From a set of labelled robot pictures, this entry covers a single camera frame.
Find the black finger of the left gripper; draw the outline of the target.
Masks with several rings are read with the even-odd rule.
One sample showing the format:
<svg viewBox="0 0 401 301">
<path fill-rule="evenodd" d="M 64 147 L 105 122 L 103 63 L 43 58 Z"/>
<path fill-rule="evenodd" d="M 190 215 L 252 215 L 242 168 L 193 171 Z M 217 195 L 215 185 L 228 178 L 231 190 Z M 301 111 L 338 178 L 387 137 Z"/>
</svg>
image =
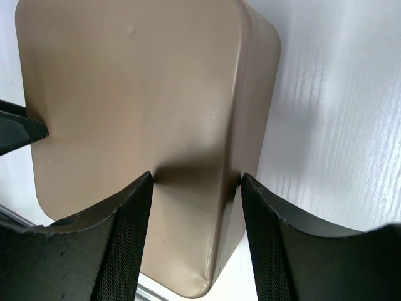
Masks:
<svg viewBox="0 0 401 301">
<path fill-rule="evenodd" d="M 5 155 L 49 135 L 44 123 L 27 117 L 26 108 L 1 100 L 1 155 Z"/>
</svg>

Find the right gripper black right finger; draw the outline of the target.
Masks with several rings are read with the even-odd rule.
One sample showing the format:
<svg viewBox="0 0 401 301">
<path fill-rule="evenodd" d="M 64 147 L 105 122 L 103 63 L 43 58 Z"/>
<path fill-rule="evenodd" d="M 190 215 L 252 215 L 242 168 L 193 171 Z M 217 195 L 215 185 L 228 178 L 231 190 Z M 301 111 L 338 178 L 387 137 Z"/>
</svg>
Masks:
<svg viewBox="0 0 401 301">
<path fill-rule="evenodd" d="M 325 221 L 242 177 L 259 300 L 399 300 L 400 225 L 360 232 Z"/>
</svg>

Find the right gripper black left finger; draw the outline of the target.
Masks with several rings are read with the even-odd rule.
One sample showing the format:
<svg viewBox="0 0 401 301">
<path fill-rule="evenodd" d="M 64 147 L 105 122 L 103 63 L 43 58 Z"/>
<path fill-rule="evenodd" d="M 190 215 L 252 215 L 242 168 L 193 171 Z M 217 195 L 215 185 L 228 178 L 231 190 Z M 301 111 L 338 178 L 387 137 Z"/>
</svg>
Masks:
<svg viewBox="0 0 401 301">
<path fill-rule="evenodd" d="M 133 300 L 152 204 L 142 174 L 49 226 L 1 221 L 2 300 Z"/>
</svg>

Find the gold tin lid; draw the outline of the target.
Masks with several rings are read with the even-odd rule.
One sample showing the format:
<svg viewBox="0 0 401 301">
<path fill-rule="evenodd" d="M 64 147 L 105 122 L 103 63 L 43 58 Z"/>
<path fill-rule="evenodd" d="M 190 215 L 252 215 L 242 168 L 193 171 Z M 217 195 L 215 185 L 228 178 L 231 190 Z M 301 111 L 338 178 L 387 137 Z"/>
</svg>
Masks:
<svg viewBox="0 0 401 301">
<path fill-rule="evenodd" d="M 236 190 L 243 1 L 20 1 L 16 33 L 36 197 L 53 220 L 154 177 L 141 271 L 187 298 L 211 288 Z"/>
</svg>

